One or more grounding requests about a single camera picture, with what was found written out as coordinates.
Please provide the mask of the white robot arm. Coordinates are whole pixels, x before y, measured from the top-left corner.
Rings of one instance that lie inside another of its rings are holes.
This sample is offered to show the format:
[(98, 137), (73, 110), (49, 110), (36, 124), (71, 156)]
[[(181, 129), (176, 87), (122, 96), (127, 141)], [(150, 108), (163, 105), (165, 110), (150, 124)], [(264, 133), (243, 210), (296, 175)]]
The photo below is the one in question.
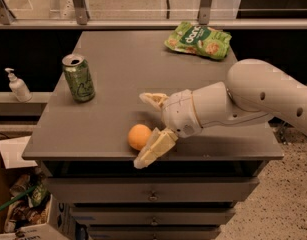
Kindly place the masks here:
[(178, 139), (213, 126), (254, 125), (277, 117), (307, 136), (307, 86), (262, 60), (235, 63), (225, 82), (170, 96), (142, 93), (140, 99), (161, 113), (165, 128), (153, 130), (134, 160), (137, 169), (166, 154)]

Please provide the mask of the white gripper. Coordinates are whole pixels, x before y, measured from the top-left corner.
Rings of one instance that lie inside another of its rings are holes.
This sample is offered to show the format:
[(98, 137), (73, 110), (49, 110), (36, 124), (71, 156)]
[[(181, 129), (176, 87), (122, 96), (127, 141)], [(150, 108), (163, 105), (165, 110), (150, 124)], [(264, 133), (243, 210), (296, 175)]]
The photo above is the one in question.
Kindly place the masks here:
[(170, 151), (178, 137), (188, 138), (202, 132), (190, 90), (174, 93), (169, 98), (164, 93), (141, 93), (139, 98), (157, 111), (162, 108), (162, 121), (167, 128), (153, 130), (146, 145), (133, 162), (136, 169), (148, 167)]

